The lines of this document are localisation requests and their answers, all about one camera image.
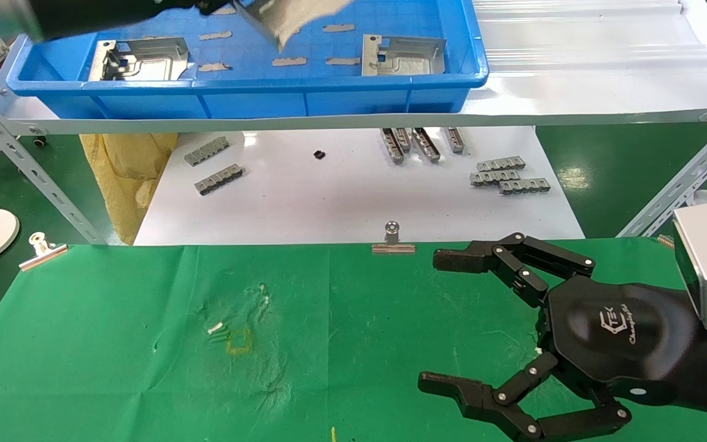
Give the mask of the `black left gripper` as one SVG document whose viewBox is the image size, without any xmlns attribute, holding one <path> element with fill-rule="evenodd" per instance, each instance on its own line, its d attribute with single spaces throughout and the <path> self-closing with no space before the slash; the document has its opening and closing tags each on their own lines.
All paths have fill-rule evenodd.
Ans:
<svg viewBox="0 0 707 442">
<path fill-rule="evenodd" d="M 33 41 L 98 33 L 152 19 L 171 9 L 197 9 L 203 16 L 236 13 L 230 0 L 204 1 L 30 1 L 25 28 Z"/>
</svg>

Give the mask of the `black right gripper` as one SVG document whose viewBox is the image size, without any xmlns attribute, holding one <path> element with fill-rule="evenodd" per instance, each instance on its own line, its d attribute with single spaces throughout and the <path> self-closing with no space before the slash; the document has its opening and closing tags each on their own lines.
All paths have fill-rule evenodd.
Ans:
<svg viewBox="0 0 707 442">
<path fill-rule="evenodd" d="M 587 279 L 594 268 L 592 258 L 522 233 L 435 250 L 434 269 L 492 273 L 525 304 L 542 307 L 538 342 L 549 352 L 499 388 L 423 371 L 420 391 L 455 400 L 465 419 L 496 425 L 513 441 L 577 441 L 617 433 L 632 415 L 614 397 L 640 405 L 681 405 L 691 384 L 684 361 L 699 331 L 687 294 L 595 282 Z M 550 291 L 537 271 L 567 281 Z M 593 408 L 542 419 L 525 413 L 520 401 L 550 375 L 592 400 Z"/>
</svg>

